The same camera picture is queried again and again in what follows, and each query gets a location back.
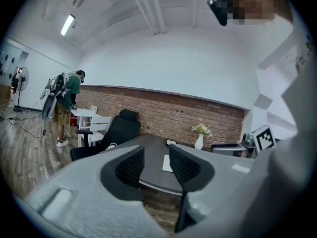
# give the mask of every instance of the wooden floor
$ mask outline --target wooden floor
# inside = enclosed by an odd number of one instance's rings
[[[75,128],[71,127],[69,145],[58,148],[57,132],[52,120],[47,122],[46,135],[42,138],[34,138],[22,129],[41,137],[44,129],[41,113],[25,110],[17,113],[3,106],[0,112],[5,116],[5,120],[0,121],[0,167],[12,193],[24,198],[33,188],[72,162],[70,149],[77,147],[78,137]],[[6,120],[9,117],[25,120],[11,125]],[[145,186],[140,190],[145,198],[146,210],[172,234],[178,218],[180,197]]]

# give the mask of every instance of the black office chair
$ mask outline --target black office chair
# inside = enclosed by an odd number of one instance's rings
[[[77,134],[84,135],[85,147],[73,148],[70,150],[70,157],[73,161],[90,157],[104,151],[111,143],[117,145],[127,142],[138,133],[141,123],[137,121],[138,113],[123,109],[118,116],[115,116],[104,135],[101,144],[88,147],[88,135],[93,134],[90,130],[76,130]]]

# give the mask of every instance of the ceiling pipe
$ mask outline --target ceiling pipe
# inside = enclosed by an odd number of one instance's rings
[[[145,19],[145,22],[146,22],[147,25],[148,25],[148,27],[149,27],[149,28],[151,29],[151,31],[155,34],[155,30],[152,28],[151,23],[149,22],[149,19],[148,19],[148,17],[146,16],[146,14],[145,14],[145,12],[144,12],[144,10],[143,10],[143,8],[142,8],[142,6],[141,6],[139,0],[134,0],[134,1],[136,2],[137,6],[139,7],[139,9],[140,9],[140,11],[141,11],[141,13],[142,13],[142,15],[143,15],[143,17],[144,17],[144,19]]]
[[[196,11],[197,11],[196,4],[197,4],[197,0],[194,0],[194,2],[193,2],[193,28],[196,27]]]
[[[147,9],[147,12],[148,12],[150,21],[151,21],[151,23],[152,23],[152,26],[153,26],[153,28],[154,28],[154,32],[155,32],[156,34],[158,34],[158,33],[159,33],[158,27],[157,27],[156,21],[155,21],[155,19],[154,19],[154,15],[153,15],[152,9],[151,9],[151,7],[150,7],[149,0],[143,0],[143,2],[144,2],[144,5],[145,5],[145,8]]]
[[[164,25],[162,11],[161,11],[160,6],[159,6],[159,0],[153,0],[153,3],[154,3],[155,10],[157,11],[157,14],[158,14],[158,22],[160,25],[161,33],[164,34],[164,33],[166,33],[166,28]]]

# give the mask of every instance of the standing fan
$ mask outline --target standing fan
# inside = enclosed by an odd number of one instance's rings
[[[13,110],[17,112],[22,111],[22,108],[19,106],[20,94],[21,94],[21,91],[23,91],[26,88],[29,82],[29,70],[26,67],[22,67],[21,69],[22,69],[22,72],[17,74],[17,76],[20,74],[18,87],[17,87],[17,89],[19,90],[18,106],[13,108]]]

